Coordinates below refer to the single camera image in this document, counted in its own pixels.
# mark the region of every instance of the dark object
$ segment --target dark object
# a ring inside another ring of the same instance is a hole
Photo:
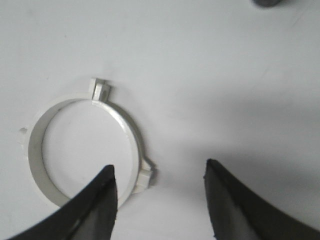
[[[273,7],[280,3],[282,0],[253,0],[256,4],[262,7]]]
[[[320,232],[267,203],[216,160],[207,161],[204,183],[217,240],[320,240]]]
[[[114,166],[108,165],[61,209],[9,240],[109,240],[117,208]]]

